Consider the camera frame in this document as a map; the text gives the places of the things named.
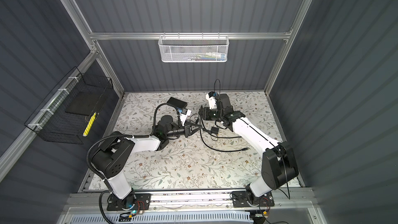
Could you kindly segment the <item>black power adapter with cord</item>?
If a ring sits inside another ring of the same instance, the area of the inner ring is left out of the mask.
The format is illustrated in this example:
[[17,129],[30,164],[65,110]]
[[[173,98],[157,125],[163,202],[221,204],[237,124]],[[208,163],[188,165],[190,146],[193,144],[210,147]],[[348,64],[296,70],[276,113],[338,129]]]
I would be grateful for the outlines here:
[[211,131],[212,134],[218,134],[219,133],[219,128],[212,127],[210,131]]

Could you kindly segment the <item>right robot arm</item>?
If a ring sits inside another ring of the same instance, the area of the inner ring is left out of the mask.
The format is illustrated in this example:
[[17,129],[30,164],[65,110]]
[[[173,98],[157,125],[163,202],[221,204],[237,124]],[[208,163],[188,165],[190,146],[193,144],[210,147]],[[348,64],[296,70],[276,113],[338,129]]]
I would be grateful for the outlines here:
[[208,107],[201,107],[202,120],[220,122],[250,144],[261,156],[261,175],[246,187],[247,200],[254,202],[299,175],[293,148],[271,138],[240,111],[233,109],[227,94],[206,94]]

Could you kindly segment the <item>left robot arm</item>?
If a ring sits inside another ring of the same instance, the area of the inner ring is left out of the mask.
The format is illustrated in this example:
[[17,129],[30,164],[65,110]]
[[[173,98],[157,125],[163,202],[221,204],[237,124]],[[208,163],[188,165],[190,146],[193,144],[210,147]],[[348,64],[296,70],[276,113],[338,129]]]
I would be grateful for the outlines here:
[[[157,112],[162,106],[170,106],[176,111],[177,121],[170,115],[156,121]],[[177,108],[170,103],[162,103],[155,109],[152,130],[149,135],[127,135],[114,132],[93,144],[86,156],[88,168],[107,186],[109,192],[118,200],[125,200],[134,195],[123,168],[130,154],[164,149],[171,139],[192,136],[202,129],[198,121],[187,118],[191,111]]]

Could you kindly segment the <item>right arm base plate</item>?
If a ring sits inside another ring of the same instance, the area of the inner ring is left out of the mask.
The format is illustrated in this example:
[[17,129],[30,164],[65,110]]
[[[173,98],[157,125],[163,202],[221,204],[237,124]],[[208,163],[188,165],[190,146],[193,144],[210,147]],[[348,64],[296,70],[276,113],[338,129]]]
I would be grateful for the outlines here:
[[274,198],[271,192],[268,192],[260,197],[256,197],[247,191],[233,191],[230,193],[233,206],[235,208],[245,207],[274,207]]

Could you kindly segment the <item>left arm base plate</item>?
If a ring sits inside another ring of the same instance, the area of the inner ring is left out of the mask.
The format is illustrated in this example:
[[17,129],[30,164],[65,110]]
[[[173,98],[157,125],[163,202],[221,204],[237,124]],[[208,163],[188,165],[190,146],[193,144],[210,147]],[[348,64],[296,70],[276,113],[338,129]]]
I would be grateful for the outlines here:
[[107,211],[145,211],[149,209],[151,194],[132,194],[121,200],[114,194],[107,199]]

